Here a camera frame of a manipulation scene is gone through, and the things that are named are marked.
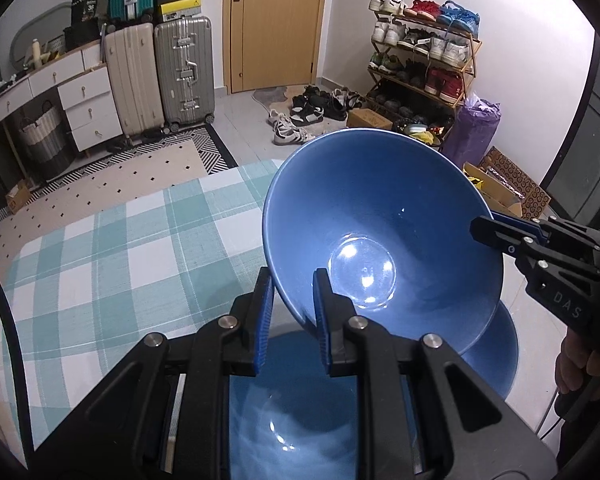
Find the wooden door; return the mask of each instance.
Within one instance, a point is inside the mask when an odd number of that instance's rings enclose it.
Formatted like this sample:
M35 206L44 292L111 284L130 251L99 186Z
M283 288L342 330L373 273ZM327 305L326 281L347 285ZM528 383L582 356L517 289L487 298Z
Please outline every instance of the wooden door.
M312 81L323 0L231 0L231 90Z

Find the bowl rim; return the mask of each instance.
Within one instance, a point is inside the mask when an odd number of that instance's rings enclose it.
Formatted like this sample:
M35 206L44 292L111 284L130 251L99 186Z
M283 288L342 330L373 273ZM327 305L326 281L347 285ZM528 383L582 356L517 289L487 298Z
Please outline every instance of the bowl rim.
M280 175L283 173L283 170L289 164L292 164L292 161L296 157L299 156L299 153L305 152L305 151L307 151L307 149L314 148L316 143L324 142L325 139L329 139L330 137L332 137L334 135L350 134L350 133L356 133L356 132L363 132L365 134L371 134L371 135L376 135L376 136L381 136L381 137L386 137L386 138L394 138L394 139L400 140L401 142L411 143L413 146L416 146L416 149L423 150L423 152L424 152L424 150L430 150L432 153L435 153L434 156L440 157L443 161L442 162L443 164L447 164L449 167L452 167L453 170L457 171L460 175L462 175L462 177L467 182L467 184L469 186L471 186L474 196L477 196L480 199L480 202L484 205L484 209L487 212L485 214L485 216L488 215L491 219L493 219L493 215L491 214L491 209L489 209L489 206L485 202L485 200L482 197L482 195L480 194L480 192L476 189L476 187L471 182L469 182L469 180L464 176L464 173L462 172L462 170L460 168L458 168L454 163L452 163L448 158L446 158L446 156L442 155L442 153L438 152L437 150L434 150L433 148L427 146L426 144L420 142L419 140L411 139L408 136L398 134L395 132L390 132L389 130L380 130L378 128L343 128L343 129L337 130L335 132L323 134L320 137L316 137L315 139L310 140L308 143L303 144L302 146L300 146L300 148L298 148L290 156L288 156L286 158L286 160L282 163L282 165L280 165L280 167L276 171L276 174L273 176L271 183L269 184L269 189L267 190L267 196L264 201L264 207L262 209L262 245L263 245L263 249L264 249L264 256L265 256L265 260L267 262L267 266L269 267L269 270L273 277L274 285L276 286L276 290L280 294L280 297L282 298L283 303L285 304L286 308L289 309L289 311L291 312L291 314L293 315L295 320L302 326L302 328L307 330L313 336L316 335L315 325L311 322L310 319L308 319L304 315L303 312L301 312L298 309L298 307L294 304L294 302L291 301L289 294L285 290L285 287L282 286L282 284L280 283L276 264L270 254L270 250L269 250L270 249L270 240L269 240L268 233L269 233L269 223L270 223L269 209L271 207L271 203L270 203L271 196L276 188L276 184L278 183L278 180L280 179ZM500 260L500 261L501 261L501 264L503 267L502 275L503 275L503 279L504 279L504 262L502 260ZM499 300L500 300L500 297L498 297L496 299L496 301L494 302L493 311L492 311L487 323L485 324L485 326L482 328L482 330L480 330L480 333L465 348L461 349L461 351L458 351L459 354L463 354L464 352L467 352L468 349L471 348L478 341L478 339L480 339L482 337L482 335L487 330L487 327L490 325L491 321L493 320L493 317L496 314L496 311L498 309L498 301Z

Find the beige suitcase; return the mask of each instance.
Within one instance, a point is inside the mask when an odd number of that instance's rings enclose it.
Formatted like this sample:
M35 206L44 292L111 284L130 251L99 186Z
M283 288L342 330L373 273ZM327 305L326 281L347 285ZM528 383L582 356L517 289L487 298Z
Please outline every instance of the beige suitcase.
M123 28L104 39L111 92L129 137L164 125L155 67L154 26Z

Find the human hand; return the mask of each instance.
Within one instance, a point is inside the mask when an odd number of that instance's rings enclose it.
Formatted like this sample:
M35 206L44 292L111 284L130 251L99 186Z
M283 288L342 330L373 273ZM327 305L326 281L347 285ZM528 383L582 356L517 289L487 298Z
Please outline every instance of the human hand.
M560 354L555 360L555 384L560 393L568 394L579 390L585 370L590 376L600 377L600 352L592 352L579 335L568 329L562 340ZM591 400L599 399L600 387L591 397Z

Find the gray suitcase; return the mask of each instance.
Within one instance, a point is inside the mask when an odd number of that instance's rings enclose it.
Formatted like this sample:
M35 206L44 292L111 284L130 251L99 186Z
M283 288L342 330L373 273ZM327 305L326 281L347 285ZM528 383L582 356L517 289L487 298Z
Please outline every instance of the gray suitcase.
M211 21L189 16L155 27L155 59L162 107L172 132L214 120Z
M111 92L127 137L164 124L153 35L154 26L143 23L104 38Z

